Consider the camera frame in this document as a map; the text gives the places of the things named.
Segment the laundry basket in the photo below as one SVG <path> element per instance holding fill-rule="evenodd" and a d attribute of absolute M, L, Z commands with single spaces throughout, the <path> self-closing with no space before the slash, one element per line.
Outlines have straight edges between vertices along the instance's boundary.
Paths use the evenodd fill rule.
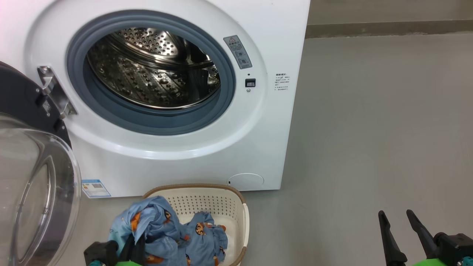
<path fill-rule="evenodd" d="M 250 216 L 241 193 L 230 187 L 207 184 L 160 186 L 143 198 L 163 196 L 171 204 L 181 223 L 190 222 L 195 213 L 210 212 L 215 224 L 224 225 L 228 237 L 225 260 L 220 266 L 237 266 L 246 252 L 250 234 Z"/>

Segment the transparent door glass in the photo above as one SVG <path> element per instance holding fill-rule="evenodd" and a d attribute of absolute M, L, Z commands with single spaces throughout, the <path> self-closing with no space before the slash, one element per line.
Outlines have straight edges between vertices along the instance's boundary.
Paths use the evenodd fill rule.
<path fill-rule="evenodd" d="M 80 172 L 55 135 L 0 114 L 0 265 L 54 265 L 79 211 Z"/>

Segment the gray wall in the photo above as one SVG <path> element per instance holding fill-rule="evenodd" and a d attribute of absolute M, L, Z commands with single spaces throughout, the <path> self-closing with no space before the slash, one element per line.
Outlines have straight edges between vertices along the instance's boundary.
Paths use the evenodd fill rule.
<path fill-rule="evenodd" d="M 312 0 L 308 24 L 472 19 L 470 0 Z"/>

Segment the instruction label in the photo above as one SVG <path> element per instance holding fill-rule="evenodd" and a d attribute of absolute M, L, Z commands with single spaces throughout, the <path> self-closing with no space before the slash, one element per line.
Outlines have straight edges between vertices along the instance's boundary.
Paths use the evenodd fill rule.
<path fill-rule="evenodd" d="M 274 90 L 288 90 L 290 78 L 286 73 L 277 73 L 274 79 Z"/>
<path fill-rule="evenodd" d="M 253 66 L 250 57 L 246 53 L 246 50 L 237 35 L 225 37 L 223 40 L 232 51 L 240 69 L 250 68 Z"/>
<path fill-rule="evenodd" d="M 104 184 L 99 179 L 82 180 L 82 191 L 89 198 L 111 197 Z"/>

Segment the washing machine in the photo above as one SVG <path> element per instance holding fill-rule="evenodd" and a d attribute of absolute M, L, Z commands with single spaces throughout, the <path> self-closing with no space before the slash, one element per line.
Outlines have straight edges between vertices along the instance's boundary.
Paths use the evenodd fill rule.
<path fill-rule="evenodd" d="M 280 188 L 309 0 L 3 1 L 0 61 L 51 100 L 85 195 Z"/>
<path fill-rule="evenodd" d="M 309 0 L 0 6 L 2 263 L 53 265 L 81 191 L 280 188 Z"/>

